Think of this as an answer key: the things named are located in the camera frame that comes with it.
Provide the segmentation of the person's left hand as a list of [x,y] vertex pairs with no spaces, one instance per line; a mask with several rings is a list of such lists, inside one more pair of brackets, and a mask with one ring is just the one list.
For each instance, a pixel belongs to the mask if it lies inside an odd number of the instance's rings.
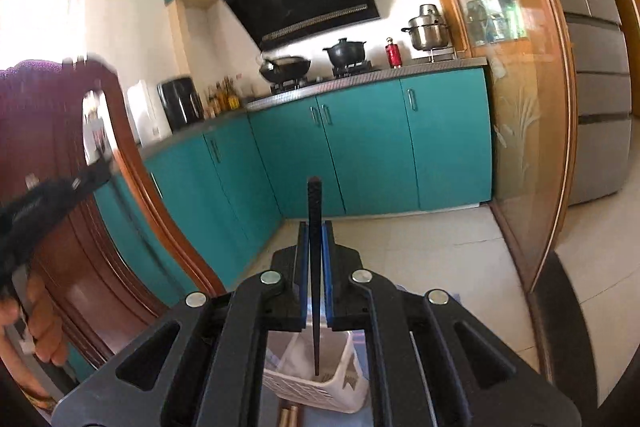
[[[32,272],[26,285],[26,294],[32,304],[32,312],[27,312],[27,326],[35,339],[35,355],[44,363],[63,366],[68,357],[63,336],[61,317],[54,311],[52,300],[44,287],[41,277]],[[18,303],[11,297],[1,298],[1,360],[10,372],[16,373],[26,366],[3,332],[4,326],[14,324],[18,319]]]

